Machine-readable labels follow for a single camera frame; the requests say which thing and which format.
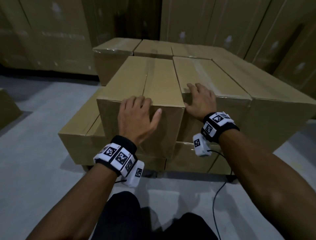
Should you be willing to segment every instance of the leg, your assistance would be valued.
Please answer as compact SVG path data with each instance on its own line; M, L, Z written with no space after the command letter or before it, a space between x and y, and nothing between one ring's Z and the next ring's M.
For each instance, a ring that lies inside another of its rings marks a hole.
M125 191L107 201L91 240L142 239L147 234L137 198Z
M202 217L188 212L174 221L164 232L166 239L207 239L218 240L215 233Z

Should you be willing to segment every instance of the person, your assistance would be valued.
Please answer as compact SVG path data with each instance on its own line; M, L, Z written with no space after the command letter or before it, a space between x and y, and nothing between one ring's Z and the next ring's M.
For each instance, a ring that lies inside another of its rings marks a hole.
M188 84L192 105L186 111L202 121L216 112L215 94L201 84ZM119 135L138 146L158 126L161 109L149 119L151 99L143 96L122 101ZM316 239L316 193L289 165L249 140L237 129L218 137L228 164L261 214L285 239ZM109 200L117 174L97 163L43 217L27 240L37 239L156 239L182 237L217 239L204 220L186 213L169 228L153 234L144 227L137 198L129 192Z

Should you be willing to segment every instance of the wristband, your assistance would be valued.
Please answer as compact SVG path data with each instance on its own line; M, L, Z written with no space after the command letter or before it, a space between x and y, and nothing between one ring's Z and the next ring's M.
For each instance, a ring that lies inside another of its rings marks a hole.
M219 136L229 129L240 131L233 119L225 112L210 113L204 117L203 123L204 126L201 129L201 134L209 142L218 143Z
M136 145L122 136L115 136L93 159L113 170L118 176L126 177L135 163Z

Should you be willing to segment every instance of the concrete floor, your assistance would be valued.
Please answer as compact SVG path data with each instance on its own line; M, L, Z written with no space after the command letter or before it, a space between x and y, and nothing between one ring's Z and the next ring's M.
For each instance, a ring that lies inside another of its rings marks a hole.
M98 88L97 82L0 76L0 87L23 115L0 131L1 239L25 239L41 218L84 175L57 133ZM316 189L316 124L306 124L275 154ZM131 191L149 207L153 229L168 227L186 212L215 231L212 202L222 182L141 178L137 189L116 184L112 194ZM215 203L222 239L283 239L252 204L241 185L227 184Z

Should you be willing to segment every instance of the left hand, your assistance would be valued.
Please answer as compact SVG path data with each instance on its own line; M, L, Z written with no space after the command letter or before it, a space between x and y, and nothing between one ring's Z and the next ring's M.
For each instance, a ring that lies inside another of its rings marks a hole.
M159 108L153 119L149 119L151 99L144 96L132 96L124 99L118 114L119 135L128 138L136 146L147 139L156 129L161 118Z

